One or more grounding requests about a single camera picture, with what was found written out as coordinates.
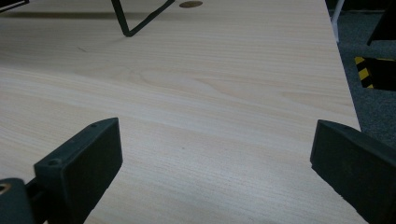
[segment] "desk surface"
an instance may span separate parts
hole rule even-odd
[[[163,2],[123,1],[130,26]],[[132,38],[107,0],[1,14],[0,178],[119,117],[87,223],[364,223],[310,168],[318,119],[359,129],[325,2],[180,3]]]

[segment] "screw hole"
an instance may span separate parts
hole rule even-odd
[[[190,8],[190,7],[198,7],[201,4],[203,4],[203,2],[201,1],[188,1],[180,4],[179,6],[183,8]]]
[[[54,159],[54,160],[50,160],[48,165],[54,166],[54,165],[59,165],[60,163],[61,163],[61,160]]]
[[[6,193],[11,188],[10,184],[0,184],[0,195]]]

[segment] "gray carpet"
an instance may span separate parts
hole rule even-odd
[[[366,45],[381,15],[343,12],[338,21],[338,48],[361,131],[396,148],[396,91],[363,88],[354,60],[357,56],[396,59],[396,40],[373,41],[371,46]]]

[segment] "metal chair leg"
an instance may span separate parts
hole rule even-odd
[[[121,30],[125,36],[133,36],[137,34],[143,27],[145,27],[149,22],[154,20],[158,15],[160,15],[167,7],[172,5],[175,0],[167,0],[165,4],[163,4],[161,7],[159,7],[157,10],[151,12],[143,21],[141,21],[134,29],[129,30],[128,23],[125,19],[125,14],[122,10],[122,5],[120,0],[111,0],[111,3],[113,4],[114,11],[116,12],[117,19],[119,20],[119,24],[121,27]]]

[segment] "black plastic bracket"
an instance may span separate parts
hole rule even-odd
[[[163,4],[161,7],[159,7],[157,10],[151,12],[143,21],[141,21],[134,29],[129,30],[128,23],[125,19],[125,14],[122,10],[122,5],[120,0],[111,0],[111,3],[113,4],[114,11],[116,12],[117,19],[119,20],[119,24],[121,27],[121,30],[125,36],[133,36],[137,34],[143,27],[145,27],[147,24],[149,24],[154,18],[156,18],[158,15],[160,15],[166,8],[171,6],[175,0],[167,0],[165,4]]]
[[[35,164],[35,178],[0,180],[0,223],[81,224],[122,165],[118,119],[95,122]]]
[[[396,149],[346,125],[319,120],[311,163],[366,221],[396,223]]]

